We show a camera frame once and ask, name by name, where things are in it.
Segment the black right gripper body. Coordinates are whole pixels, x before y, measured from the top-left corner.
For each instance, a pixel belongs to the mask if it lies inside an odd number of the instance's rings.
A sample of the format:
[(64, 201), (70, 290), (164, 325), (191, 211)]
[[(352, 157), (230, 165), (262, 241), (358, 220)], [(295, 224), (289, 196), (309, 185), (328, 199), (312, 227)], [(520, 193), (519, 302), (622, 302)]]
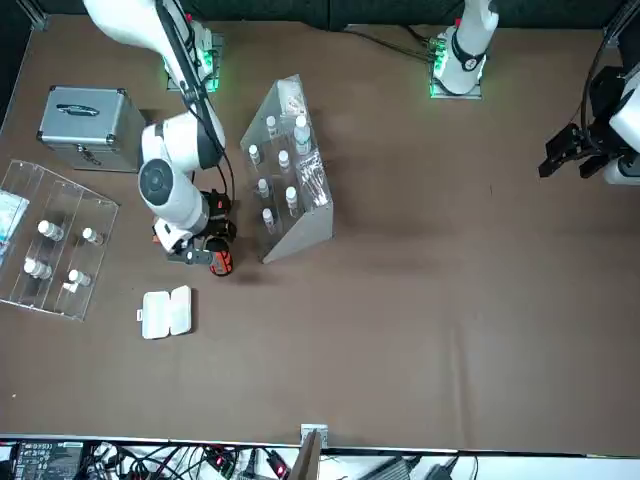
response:
[(208, 207), (207, 223), (202, 231), (203, 241), (217, 239), (227, 243), (234, 242), (237, 226), (231, 219), (232, 202), (229, 196), (217, 190), (203, 191), (202, 194)]

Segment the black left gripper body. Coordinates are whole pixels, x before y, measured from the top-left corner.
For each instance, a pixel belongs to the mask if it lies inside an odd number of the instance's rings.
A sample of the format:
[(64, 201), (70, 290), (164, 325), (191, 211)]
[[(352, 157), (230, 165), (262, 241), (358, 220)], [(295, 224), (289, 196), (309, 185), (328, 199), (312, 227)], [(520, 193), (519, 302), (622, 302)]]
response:
[(583, 146), (590, 154), (604, 155), (623, 147), (620, 136), (609, 125), (625, 86), (624, 70), (620, 66), (605, 66), (587, 85), (587, 97), (592, 120), (581, 122)]

